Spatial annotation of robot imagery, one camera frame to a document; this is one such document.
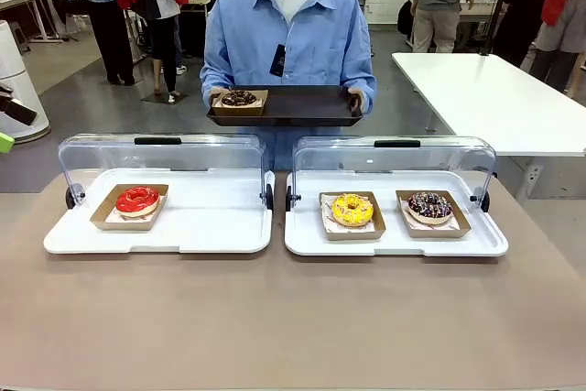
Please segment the person's left hand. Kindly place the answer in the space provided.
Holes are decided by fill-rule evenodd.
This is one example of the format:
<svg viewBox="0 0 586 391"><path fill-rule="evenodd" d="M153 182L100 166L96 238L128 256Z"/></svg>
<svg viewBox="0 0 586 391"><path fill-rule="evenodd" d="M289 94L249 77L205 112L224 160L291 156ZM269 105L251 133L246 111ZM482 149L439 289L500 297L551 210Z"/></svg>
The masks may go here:
<svg viewBox="0 0 586 391"><path fill-rule="evenodd" d="M348 89L348 101L351 112L353 114L360 112L365 114L368 108L368 100L364 97L364 93L359 88L351 87Z"/></svg>

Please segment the person's right hand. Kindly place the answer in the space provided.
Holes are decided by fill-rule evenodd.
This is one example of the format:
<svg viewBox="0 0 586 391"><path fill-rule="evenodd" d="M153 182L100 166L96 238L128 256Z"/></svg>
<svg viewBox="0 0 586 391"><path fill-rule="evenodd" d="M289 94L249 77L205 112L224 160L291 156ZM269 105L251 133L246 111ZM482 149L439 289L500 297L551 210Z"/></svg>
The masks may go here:
<svg viewBox="0 0 586 391"><path fill-rule="evenodd" d="M209 104L211 108L222 108L224 104L222 100L224 97L230 95L230 90L223 87L213 86L210 89Z"/></svg>

